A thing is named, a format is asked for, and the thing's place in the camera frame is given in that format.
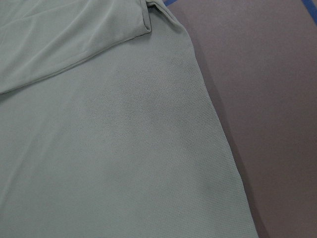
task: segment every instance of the blue tape strip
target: blue tape strip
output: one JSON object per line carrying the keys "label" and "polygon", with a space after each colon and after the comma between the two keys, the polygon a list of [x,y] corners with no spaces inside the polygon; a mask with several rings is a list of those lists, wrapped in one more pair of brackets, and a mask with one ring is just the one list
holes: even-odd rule
{"label": "blue tape strip", "polygon": [[177,0],[167,0],[164,2],[165,6],[171,5],[173,2],[176,2]]}
{"label": "blue tape strip", "polygon": [[302,0],[302,2],[317,25],[317,7],[315,6],[314,2],[312,0]]}

